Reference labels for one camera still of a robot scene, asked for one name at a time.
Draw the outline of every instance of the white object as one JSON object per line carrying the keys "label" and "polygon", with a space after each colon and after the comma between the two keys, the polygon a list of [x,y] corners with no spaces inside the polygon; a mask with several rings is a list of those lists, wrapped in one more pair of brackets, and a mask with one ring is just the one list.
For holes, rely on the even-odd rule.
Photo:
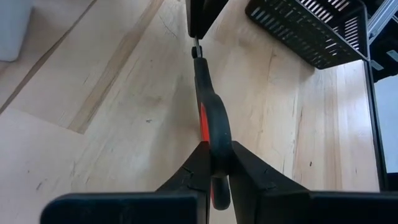
{"label": "white object", "polygon": [[398,75],[374,84],[387,173],[398,172]]}
{"label": "white object", "polygon": [[18,58],[33,0],[0,0],[0,60]]}

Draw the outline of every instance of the black plastic part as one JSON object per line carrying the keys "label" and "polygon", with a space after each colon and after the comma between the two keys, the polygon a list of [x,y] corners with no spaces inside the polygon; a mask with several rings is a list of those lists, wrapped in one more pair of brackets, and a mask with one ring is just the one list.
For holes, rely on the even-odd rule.
{"label": "black plastic part", "polygon": [[390,191],[398,191],[398,173],[388,173],[388,190]]}
{"label": "black plastic part", "polygon": [[45,207],[40,223],[208,223],[209,151],[201,142],[156,192],[64,195]]}
{"label": "black plastic part", "polygon": [[233,154],[228,115],[221,98],[214,92],[205,58],[195,58],[195,83],[197,100],[206,109],[210,133],[211,170],[217,177],[229,173],[229,162]]}
{"label": "black plastic part", "polygon": [[219,211],[226,210],[231,204],[231,192],[226,177],[212,177],[211,189],[213,191],[213,207]]}
{"label": "black plastic part", "polygon": [[198,111],[200,115],[201,104],[203,104],[210,134],[213,206],[217,210],[225,210],[231,203],[227,175],[233,155],[228,115],[221,98],[214,92],[207,60],[194,57],[193,61]]}
{"label": "black plastic part", "polygon": [[[201,54],[203,55],[202,47],[199,46],[199,48],[200,48]],[[192,47],[192,49],[191,49],[191,55],[192,55],[192,58],[197,58],[197,57],[198,57],[198,52],[197,52],[197,48],[196,48],[196,47]]]}
{"label": "black plastic part", "polygon": [[200,18],[205,0],[185,0],[187,8],[188,34],[195,38],[200,27]]}
{"label": "black plastic part", "polygon": [[398,195],[292,192],[261,197],[256,223],[369,223],[393,220]]}
{"label": "black plastic part", "polygon": [[206,223],[195,192],[69,194],[49,203],[41,224]]}
{"label": "black plastic part", "polygon": [[319,69],[369,60],[366,6],[357,0],[251,0],[246,14]]}
{"label": "black plastic part", "polygon": [[392,220],[398,194],[312,192],[233,142],[229,175],[237,223],[366,223]]}
{"label": "black plastic part", "polygon": [[157,192],[175,191],[176,194],[185,190],[200,193],[198,206],[198,223],[208,223],[210,209],[211,157],[208,142],[201,142],[184,162],[179,170],[171,176]]}
{"label": "black plastic part", "polygon": [[202,39],[228,0],[185,0],[190,37]]}
{"label": "black plastic part", "polygon": [[233,141],[233,151],[234,166],[229,182],[237,223],[259,223],[256,220],[262,213],[275,212],[260,209],[263,194],[306,191],[236,141]]}

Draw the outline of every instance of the light wood surface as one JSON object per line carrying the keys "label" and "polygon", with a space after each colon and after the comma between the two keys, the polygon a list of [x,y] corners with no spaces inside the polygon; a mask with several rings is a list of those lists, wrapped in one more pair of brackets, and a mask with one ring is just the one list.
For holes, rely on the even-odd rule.
{"label": "light wood surface", "polygon": [[[70,3],[69,26],[88,10],[0,115],[0,223],[36,222],[69,192],[155,190],[200,141],[184,1]],[[246,3],[201,41],[233,139],[310,189],[377,191],[363,63],[315,70]],[[236,222],[233,206],[211,222]]]}
{"label": "light wood surface", "polygon": [[19,58],[12,63],[0,62],[0,113],[93,3],[93,0],[34,0]]}

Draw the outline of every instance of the black metal frame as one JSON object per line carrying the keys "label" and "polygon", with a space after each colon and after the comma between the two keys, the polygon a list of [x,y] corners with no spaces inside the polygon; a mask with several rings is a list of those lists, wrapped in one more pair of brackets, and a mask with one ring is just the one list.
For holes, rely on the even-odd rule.
{"label": "black metal frame", "polygon": [[318,69],[369,60],[367,12],[361,1],[250,0],[245,12]]}
{"label": "black metal frame", "polygon": [[377,114],[377,103],[374,92],[374,82],[372,74],[372,66],[369,62],[364,62],[366,89],[368,91],[369,112],[371,115],[373,145],[376,158],[377,176],[379,178],[380,191],[388,190],[386,160],[384,158],[384,150],[381,139],[381,130],[379,125],[379,116]]}

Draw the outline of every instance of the wood grain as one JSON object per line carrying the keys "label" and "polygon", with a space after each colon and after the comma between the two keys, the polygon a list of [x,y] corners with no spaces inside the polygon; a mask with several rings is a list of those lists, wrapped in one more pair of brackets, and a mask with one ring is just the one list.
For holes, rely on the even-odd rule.
{"label": "wood grain", "polygon": [[0,113],[35,75],[95,1],[34,1],[28,31],[18,60],[12,63],[0,62]]}
{"label": "wood grain", "polygon": [[[310,67],[246,3],[201,41],[233,139],[310,189],[377,191],[363,63]],[[0,115],[1,223],[67,192],[152,191],[182,165],[200,141],[186,19],[184,1],[91,7]]]}

